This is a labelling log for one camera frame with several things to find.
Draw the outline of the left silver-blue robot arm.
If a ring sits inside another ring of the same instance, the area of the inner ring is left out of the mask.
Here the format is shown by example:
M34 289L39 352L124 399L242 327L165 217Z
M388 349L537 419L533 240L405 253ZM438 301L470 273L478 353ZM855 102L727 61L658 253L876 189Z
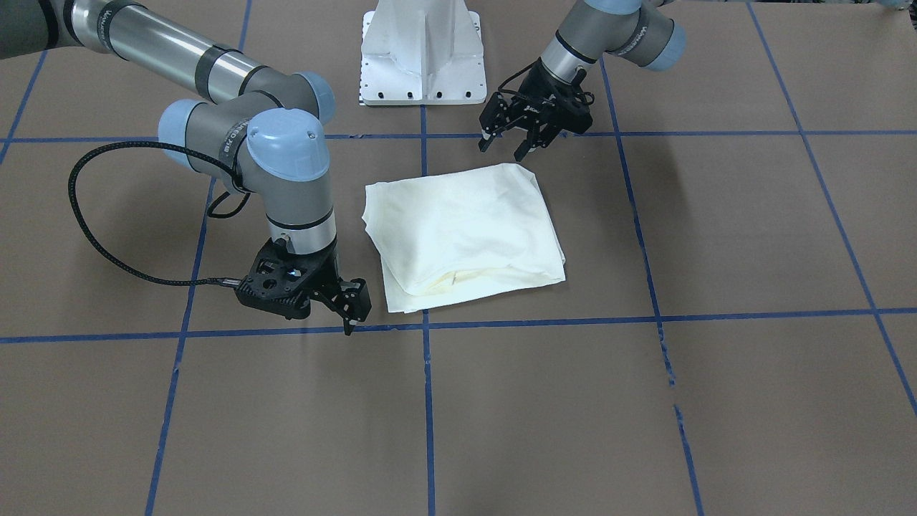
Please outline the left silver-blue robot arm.
M683 27L649 1L577 1L541 55L504 80L486 102L479 115L479 150L487 151L508 130L524 130L514 152L521 161L561 132L583 134L593 124L594 95L582 82L603 55L665 71L685 48Z

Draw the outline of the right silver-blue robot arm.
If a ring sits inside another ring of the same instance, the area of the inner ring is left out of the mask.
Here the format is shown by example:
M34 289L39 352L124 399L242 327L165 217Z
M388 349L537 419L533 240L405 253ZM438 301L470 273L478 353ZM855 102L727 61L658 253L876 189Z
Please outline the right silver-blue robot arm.
M220 180L226 195L261 197L269 238L245 277L210 277L198 285L233 290L243 306L307 319L312 302L341 317L350 335L371 311L363 278L344 280L324 126L335 97L313 72L279 72L241 50L214 42L135 1L4 1L2 58L80 47L117 56L196 92L169 105L157 141L111 143L72 167L68 196L96 252L116 267L159 285L173 281L129 267L102 247L77 200L77 179L95 157L118 149L160 149L181 166Z

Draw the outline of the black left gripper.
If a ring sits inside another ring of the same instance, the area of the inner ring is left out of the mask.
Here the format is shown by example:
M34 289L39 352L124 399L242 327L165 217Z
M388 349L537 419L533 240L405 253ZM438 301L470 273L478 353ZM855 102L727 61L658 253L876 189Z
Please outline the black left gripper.
M518 128L527 136L515 150L514 160L523 161L528 153L553 143L560 131L585 132L592 127L594 102L593 93L582 90L586 74L586 69L576 66L571 82L564 82L541 61L515 72L498 86L479 116L479 150L485 153L495 138Z

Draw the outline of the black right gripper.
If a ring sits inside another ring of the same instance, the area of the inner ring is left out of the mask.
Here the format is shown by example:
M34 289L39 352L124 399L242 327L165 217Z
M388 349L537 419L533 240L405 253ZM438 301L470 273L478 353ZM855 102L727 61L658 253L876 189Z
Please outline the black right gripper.
M291 254L286 239L276 239L276 249L284 265L282 284L289 292L279 298L282 316L308 316L310 302L316 300L341 317L342 328L350 336L371 311L369 287L363 278L340 279L337 265L337 239L314 254Z

